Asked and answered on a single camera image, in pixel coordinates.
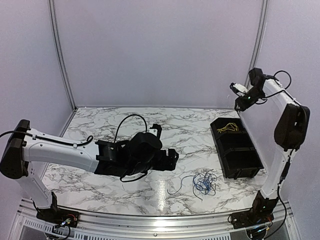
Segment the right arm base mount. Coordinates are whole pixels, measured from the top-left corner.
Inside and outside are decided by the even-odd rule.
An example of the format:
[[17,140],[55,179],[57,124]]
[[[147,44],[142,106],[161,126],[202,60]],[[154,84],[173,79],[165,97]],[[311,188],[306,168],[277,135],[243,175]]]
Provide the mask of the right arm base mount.
[[233,225],[234,229],[241,229],[261,225],[274,220],[274,215],[263,214],[254,215],[251,211],[233,212],[228,217],[228,222]]

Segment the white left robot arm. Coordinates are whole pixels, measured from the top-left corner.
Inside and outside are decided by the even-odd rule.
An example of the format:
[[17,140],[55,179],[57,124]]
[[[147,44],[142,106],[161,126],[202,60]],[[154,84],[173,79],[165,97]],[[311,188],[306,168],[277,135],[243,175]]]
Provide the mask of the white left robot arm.
[[148,171],[173,171],[179,154],[175,149],[163,149],[162,128],[153,124],[130,140],[75,141],[40,132],[30,127],[30,121],[20,120],[15,130],[7,131],[9,139],[0,160],[0,172],[16,180],[26,190],[36,209],[53,223],[63,219],[55,194],[47,189],[35,174],[33,163],[51,163],[74,167],[102,176],[123,179]]

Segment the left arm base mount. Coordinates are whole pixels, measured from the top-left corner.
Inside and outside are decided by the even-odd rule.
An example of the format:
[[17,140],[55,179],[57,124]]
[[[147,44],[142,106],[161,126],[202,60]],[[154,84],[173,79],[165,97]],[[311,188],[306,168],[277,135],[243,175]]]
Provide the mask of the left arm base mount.
[[39,209],[36,217],[40,220],[60,225],[63,221],[71,219],[69,226],[76,228],[78,226],[80,213],[73,210],[58,208],[57,211],[53,209]]

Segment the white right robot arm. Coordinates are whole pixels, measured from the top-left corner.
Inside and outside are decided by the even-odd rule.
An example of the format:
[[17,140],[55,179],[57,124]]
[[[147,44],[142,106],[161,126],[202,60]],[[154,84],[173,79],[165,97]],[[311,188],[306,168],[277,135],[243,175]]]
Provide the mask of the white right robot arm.
[[290,95],[276,75],[264,74],[262,69],[254,67],[248,72],[248,76],[250,89],[240,89],[237,83],[230,85],[230,89],[238,95],[234,109],[237,112],[244,112],[259,100],[271,99],[282,112],[274,130],[274,141],[277,146],[270,173],[257,192],[251,209],[245,212],[252,224],[258,224],[273,213],[280,201],[282,183],[286,179],[296,152],[306,139],[310,110]]

